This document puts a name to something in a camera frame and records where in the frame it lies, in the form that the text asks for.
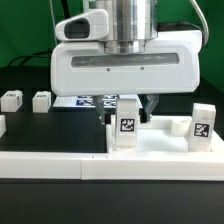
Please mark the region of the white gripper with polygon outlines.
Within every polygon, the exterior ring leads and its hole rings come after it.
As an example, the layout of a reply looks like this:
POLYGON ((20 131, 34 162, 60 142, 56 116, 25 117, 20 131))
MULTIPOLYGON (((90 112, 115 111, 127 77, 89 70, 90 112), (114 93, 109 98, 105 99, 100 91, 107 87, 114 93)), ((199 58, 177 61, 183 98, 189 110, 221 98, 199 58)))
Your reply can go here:
POLYGON ((61 43, 52 53, 51 88, 58 96, 94 96, 102 124, 111 123, 102 95, 139 94, 140 121, 147 123, 158 94, 198 87, 201 45, 198 30, 160 32, 140 54, 107 54, 99 41, 61 43))

